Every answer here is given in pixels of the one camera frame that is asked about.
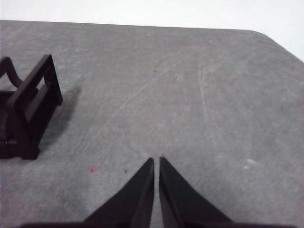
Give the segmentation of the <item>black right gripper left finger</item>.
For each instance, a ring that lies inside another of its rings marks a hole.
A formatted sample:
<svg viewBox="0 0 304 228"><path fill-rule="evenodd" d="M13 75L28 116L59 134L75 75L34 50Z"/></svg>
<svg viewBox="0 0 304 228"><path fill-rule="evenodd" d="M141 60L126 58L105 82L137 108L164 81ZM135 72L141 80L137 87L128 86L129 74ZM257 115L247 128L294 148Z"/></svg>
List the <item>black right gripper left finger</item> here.
<svg viewBox="0 0 304 228"><path fill-rule="evenodd" d="M85 222L150 223L154 198L154 160L149 158L130 180Z"/></svg>

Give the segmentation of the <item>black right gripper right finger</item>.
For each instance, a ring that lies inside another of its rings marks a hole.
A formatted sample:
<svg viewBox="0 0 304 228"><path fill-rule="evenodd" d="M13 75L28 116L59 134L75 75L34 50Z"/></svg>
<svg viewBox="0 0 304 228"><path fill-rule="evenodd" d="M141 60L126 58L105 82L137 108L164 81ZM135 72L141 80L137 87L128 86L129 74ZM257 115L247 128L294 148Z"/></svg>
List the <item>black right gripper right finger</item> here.
<svg viewBox="0 0 304 228"><path fill-rule="evenodd" d="M232 222L201 196L165 157L160 157L159 196L165 225Z"/></svg>

